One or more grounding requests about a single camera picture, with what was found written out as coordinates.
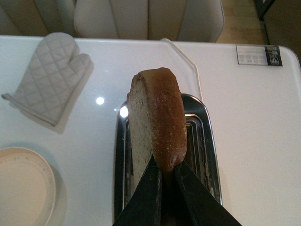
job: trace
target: white plate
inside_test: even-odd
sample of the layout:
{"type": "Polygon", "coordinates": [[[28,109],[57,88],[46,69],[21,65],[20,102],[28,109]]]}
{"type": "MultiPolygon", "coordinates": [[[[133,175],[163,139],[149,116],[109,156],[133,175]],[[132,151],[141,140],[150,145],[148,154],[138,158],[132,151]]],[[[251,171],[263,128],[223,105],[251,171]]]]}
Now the white plate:
{"type": "Polygon", "coordinates": [[[55,204],[55,178],[36,152],[0,150],[0,225],[45,226],[55,204]]]}

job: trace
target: bread slice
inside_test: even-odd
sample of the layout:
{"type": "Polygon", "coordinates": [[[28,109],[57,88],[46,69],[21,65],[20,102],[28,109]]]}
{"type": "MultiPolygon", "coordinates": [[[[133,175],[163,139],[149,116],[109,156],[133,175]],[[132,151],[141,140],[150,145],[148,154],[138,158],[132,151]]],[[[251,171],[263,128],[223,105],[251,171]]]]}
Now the bread slice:
{"type": "Polygon", "coordinates": [[[136,188],[152,154],[165,173],[183,161],[186,119],[176,77],[167,68],[135,75],[127,104],[136,188]]]}

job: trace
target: plate rim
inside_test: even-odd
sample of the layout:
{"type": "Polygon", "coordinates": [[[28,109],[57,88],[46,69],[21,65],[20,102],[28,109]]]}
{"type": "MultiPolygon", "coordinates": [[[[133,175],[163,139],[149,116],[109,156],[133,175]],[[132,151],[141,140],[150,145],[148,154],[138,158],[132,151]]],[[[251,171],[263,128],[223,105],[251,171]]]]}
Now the plate rim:
{"type": "Polygon", "coordinates": [[[2,148],[0,149],[0,159],[4,158],[6,156],[9,156],[11,154],[19,154],[19,153],[30,153],[32,155],[35,155],[38,157],[38,159],[40,159],[40,162],[43,162],[45,164],[45,166],[48,168],[47,170],[47,175],[50,176],[51,180],[52,180],[52,190],[53,190],[53,197],[51,198],[51,209],[49,211],[49,213],[47,214],[47,219],[45,217],[45,223],[43,226],[47,226],[50,218],[53,214],[54,208],[55,208],[55,201],[56,201],[56,181],[55,181],[55,176],[53,173],[53,170],[51,169],[50,164],[48,163],[48,161],[46,161],[46,159],[39,153],[37,153],[36,151],[26,148],[26,147],[20,147],[20,146],[12,146],[12,147],[6,147],[6,148],[2,148]],[[5,156],[1,156],[2,152],[11,152],[9,154],[6,154],[5,156]]]}

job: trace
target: bread crust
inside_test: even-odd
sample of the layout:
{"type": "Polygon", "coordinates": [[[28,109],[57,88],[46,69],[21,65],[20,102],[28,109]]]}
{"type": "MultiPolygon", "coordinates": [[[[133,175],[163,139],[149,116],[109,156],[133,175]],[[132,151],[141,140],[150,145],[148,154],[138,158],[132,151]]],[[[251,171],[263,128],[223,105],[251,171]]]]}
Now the bread crust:
{"type": "Polygon", "coordinates": [[[174,74],[167,68],[139,72],[132,79],[127,103],[131,137],[134,137],[134,133],[141,132],[131,130],[131,123],[137,123],[131,117],[132,110],[137,109],[137,105],[147,104],[152,131],[152,154],[163,172],[173,171],[184,160],[187,149],[184,106],[174,74]],[[147,103],[137,101],[137,95],[141,95],[137,93],[137,83],[142,83],[145,92],[142,95],[146,95],[147,103]]]}

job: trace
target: white cable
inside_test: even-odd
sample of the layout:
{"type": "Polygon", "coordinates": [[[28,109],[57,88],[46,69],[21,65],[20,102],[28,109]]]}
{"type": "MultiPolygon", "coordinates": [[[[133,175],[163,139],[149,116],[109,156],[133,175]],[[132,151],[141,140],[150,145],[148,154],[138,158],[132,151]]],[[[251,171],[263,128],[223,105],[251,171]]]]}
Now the white cable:
{"type": "Polygon", "coordinates": [[[199,92],[199,97],[200,97],[200,101],[203,102],[203,95],[202,95],[202,89],[201,89],[201,81],[200,81],[200,78],[199,78],[199,74],[198,74],[198,68],[196,66],[196,64],[191,60],[189,59],[189,57],[183,53],[172,41],[170,41],[169,39],[167,38],[163,38],[161,39],[161,41],[164,41],[166,43],[168,43],[182,58],[184,58],[185,60],[187,60],[191,65],[192,67],[194,68],[194,71],[195,71],[195,75],[196,75],[196,78],[197,78],[197,83],[198,83],[198,92],[199,92]]]}

